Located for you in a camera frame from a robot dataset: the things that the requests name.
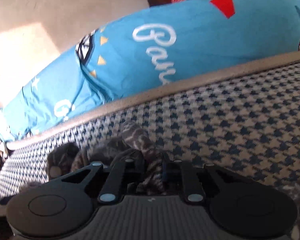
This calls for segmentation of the grey patterned fleece garment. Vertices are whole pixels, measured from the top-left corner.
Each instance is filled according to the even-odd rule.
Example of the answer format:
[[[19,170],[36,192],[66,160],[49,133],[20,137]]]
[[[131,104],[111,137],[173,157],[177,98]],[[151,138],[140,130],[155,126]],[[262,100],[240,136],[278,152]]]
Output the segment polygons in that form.
[[[134,122],[93,162],[112,167],[129,157],[145,161],[145,177],[119,203],[95,203],[62,176],[25,187],[10,204],[10,225],[28,239],[300,239],[298,183],[273,188],[207,163],[215,197],[185,203],[164,189],[169,157]]]

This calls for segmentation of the houndstooth sofa cushion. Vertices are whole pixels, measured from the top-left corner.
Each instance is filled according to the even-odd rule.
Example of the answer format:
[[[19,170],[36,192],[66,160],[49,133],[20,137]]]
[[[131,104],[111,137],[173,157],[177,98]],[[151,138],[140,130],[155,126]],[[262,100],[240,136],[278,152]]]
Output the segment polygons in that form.
[[[125,122],[140,126],[170,160],[213,163],[273,188],[300,184],[300,52],[152,89],[9,143],[0,169],[0,239],[28,239],[8,220],[25,187],[92,164]]]

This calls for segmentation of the blue cartoon print pillow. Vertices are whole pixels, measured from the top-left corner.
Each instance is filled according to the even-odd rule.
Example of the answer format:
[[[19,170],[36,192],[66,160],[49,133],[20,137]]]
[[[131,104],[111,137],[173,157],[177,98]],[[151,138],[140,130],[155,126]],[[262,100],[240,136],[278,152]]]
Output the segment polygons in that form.
[[[85,35],[0,109],[0,141],[38,135],[171,82],[300,51],[300,0],[186,0]]]

